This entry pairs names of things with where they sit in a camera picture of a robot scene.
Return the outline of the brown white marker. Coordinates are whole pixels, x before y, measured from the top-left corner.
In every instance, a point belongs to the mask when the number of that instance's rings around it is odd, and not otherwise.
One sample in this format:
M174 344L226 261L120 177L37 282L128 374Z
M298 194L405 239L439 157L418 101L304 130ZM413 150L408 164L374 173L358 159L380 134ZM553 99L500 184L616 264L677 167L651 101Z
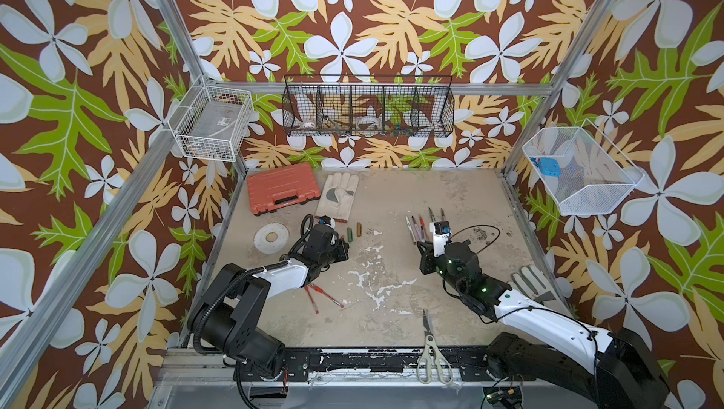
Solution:
M409 235L411 236L412 244L416 245L418 242L418 237L415 233L412 222L410 221L410 218L408 216L403 216L403 218L405 219L407 230L409 231Z

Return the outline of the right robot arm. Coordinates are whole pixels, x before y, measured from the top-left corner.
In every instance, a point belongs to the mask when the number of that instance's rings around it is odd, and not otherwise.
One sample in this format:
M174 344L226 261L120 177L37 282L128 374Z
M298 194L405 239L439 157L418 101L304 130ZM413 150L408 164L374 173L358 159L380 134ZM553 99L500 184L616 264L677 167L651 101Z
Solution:
M532 376L574 392L599 408L661 408L667 376L642 337L611 332L556 312L510 284L482 273L467 242L418 242L420 271L435 273L452 297L479 318L514 328L486 347L485 363L497 379Z

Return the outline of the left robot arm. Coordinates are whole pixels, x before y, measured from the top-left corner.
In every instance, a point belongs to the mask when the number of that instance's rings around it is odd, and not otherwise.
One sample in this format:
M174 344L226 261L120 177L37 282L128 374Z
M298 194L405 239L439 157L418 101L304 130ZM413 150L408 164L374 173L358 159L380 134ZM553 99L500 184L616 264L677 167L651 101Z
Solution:
M284 344L258 328L267 300L312 284L332 264L349 259L350 245L335 220L307 215L301 237L279 262L253 269L222 268L189 316L192 347L198 354L221 352L275 378L284 366Z

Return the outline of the pink pen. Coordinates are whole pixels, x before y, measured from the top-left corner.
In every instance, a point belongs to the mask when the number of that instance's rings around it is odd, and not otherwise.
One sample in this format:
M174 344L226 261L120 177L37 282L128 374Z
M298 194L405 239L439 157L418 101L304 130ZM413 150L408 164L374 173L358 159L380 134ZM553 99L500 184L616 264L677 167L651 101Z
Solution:
M415 218L413 216L410 217L411 224L412 224L412 230L414 231L416 235L416 239L418 242L424 242L424 236L422 234L422 230L420 229L420 226L418 226L418 223L416 222Z

